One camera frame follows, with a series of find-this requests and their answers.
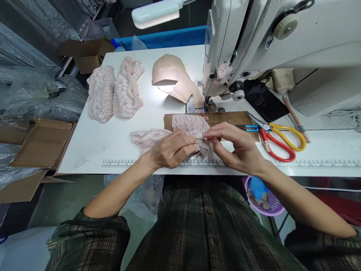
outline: brown cardboard box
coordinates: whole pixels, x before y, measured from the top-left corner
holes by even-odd
[[[72,56],[81,74],[92,73],[99,68],[106,53],[114,52],[110,40],[67,40],[59,46],[60,56]]]
[[[29,133],[0,127],[3,143],[21,144],[22,148],[10,166],[40,167],[43,171],[11,183],[0,191],[0,203],[30,201],[41,183],[74,183],[73,181],[47,176],[49,168],[56,169],[64,155],[76,123],[38,118]]]
[[[205,117],[210,127],[213,127],[222,122],[229,122],[233,125],[253,125],[251,118],[246,111],[237,112],[214,112],[214,113],[191,113],[189,115],[196,115]],[[173,131],[172,127],[173,114],[164,115],[164,129]],[[257,132],[250,132],[255,142],[259,142],[259,135]]]

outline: yellow-handled scissors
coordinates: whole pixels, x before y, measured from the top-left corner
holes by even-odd
[[[294,150],[295,151],[303,151],[306,148],[307,142],[306,142],[305,137],[303,136],[303,134],[301,134],[296,129],[289,127],[289,126],[285,126],[285,125],[277,125],[274,123],[265,123],[264,121],[261,121],[258,118],[256,118],[255,116],[253,116],[251,113],[248,112],[248,114],[251,117],[251,119],[253,119],[254,122],[260,128],[259,132],[261,133],[262,144],[263,144],[264,149],[272,157],[276,158],[277,160],[279,160],[281,162],[292,162],[296,159],[296,153],[294,152]],[[279,129],[285,129],[285,130],[289,130],[289,131],[293,132],[300,140],[300,147],[298,148],[295,145],[293,145]],[[270,131],[274,131],[276,134],[278,134],[288,146],[286,146],[282,142],[275,139],[272,135],[270,135],[270,133],[269,133]],[[274,154],[274,152],[270,149],[268,139],[270,139],[272,142],[274,142],[275,144],[280,146],[282,149],[286,150],[290,154],[290,158],[283,159],[283,158],[280,158],[279,156],[277,156],[276,154]]]

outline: hand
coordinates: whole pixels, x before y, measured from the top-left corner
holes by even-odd
[[[259,176],[268,167],[268,161],[263,158],[253,137],[232,124],[223,122],[213,126],[203,136],[211,140],[213,151],[232,169]],[[230,153],[223,147],[221,138],[233,143],[234,152]]]
[[[195,143],[194,137],[178,130],[163,138],[144,156],[153,170],[163,167],[172,169],[178,167],[184,159],[197,150]]]

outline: right hand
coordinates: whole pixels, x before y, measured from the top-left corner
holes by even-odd
[[[213,151],[226,166],[253,176],[260,176],[269,162],[258,150],[253,137],[236,126],[223,122],[213,126],[203,136],[213,144]],[[224,138],[233,143],[234,152],[230,153],[220,142]]]

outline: ruler markings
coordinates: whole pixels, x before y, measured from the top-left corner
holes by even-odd
[[[361,160],[299,160],[291,163],[280,163],[270,160],[277,167],[361,167]],[[136,159],[104,159],[102,168],[129,168]],[[220,159],[185,160],[178,168],[215,168],[227,169]]]

